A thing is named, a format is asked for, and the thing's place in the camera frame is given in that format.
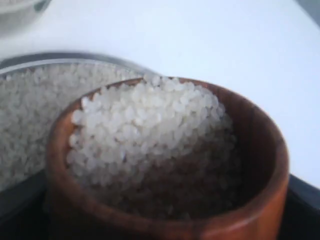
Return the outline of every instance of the wooden bowl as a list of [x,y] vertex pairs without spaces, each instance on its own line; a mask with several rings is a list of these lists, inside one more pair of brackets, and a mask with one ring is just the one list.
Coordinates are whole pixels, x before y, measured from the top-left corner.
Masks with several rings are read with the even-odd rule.
[[[122,83],[137,84],[141,79]],[[212,91],[233,119],[243,158],[241,206],[194,221],[163,221],[130,215],[96,201],[67,173],[68,139],[75,126],[73,102],[52,127],[46,155],[53,239],[275,240],[289,180],[289,156],[283,136],[256,105],[223,87],[181,78]],[[92,97],[95,91],[86,96]]]

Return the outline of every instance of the wood grain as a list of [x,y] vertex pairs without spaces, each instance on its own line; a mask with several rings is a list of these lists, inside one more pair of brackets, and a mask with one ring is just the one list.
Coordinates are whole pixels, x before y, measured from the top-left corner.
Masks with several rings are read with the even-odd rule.
[[[140,79],[125,81],[128,85]],[[126,214],[100,204],[68,175],[68,139],[74,130],[73,102],[55,121],[46,151],[53,239],[275,240],[289,179],[289,156],[273,121],[246,98],[223,87],[181,78],[217,95],[233,119],[244,168],[242,205],[236,210],[195,221],[161,221]],[[123,82],[112,84],[118,87]],[[92,91],[86,96],[92,97]]]

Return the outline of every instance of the white surface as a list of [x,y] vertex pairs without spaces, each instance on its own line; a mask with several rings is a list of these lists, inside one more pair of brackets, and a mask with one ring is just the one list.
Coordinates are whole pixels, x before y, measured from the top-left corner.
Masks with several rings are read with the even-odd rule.
[[77,50],[210,81],[281,128],[291,172],[320,188],[320,30],[293,0],[53,0],[0,57]]

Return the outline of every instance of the black tray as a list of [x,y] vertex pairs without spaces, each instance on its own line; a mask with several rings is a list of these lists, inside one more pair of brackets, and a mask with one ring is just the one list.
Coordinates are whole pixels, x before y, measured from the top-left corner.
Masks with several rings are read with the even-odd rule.
[[[42,179],[44,183],[43,172],[36,179]],[[45,194],[46,190],[43,189],[29,202],[25,202],[5,218],[0,219],[1,240],[49,238],[50,220],[44,211]],[[294,176],[290,177],[278,239],[320,239],[320,191]]]

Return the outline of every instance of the wooden cup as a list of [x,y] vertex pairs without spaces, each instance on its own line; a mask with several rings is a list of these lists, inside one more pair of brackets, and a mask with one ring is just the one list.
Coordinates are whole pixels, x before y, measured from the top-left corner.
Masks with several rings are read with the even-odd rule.
[[[141,79],[122,83],[137,84]],[[281,223],[289,180],[285,141],[273,121],[256,105],[223,87],[181,78],[212,91],[233,119],[243,160],[241,206],[207,219],[164,221],[130,215],[101,204],[86,194],[67,173],[69,136],[75,126],[73,102],[55,121],[47,145],[46,176],[52,239],[139,240],[275,240]],[[92,97],[98,89],[86,94]]]

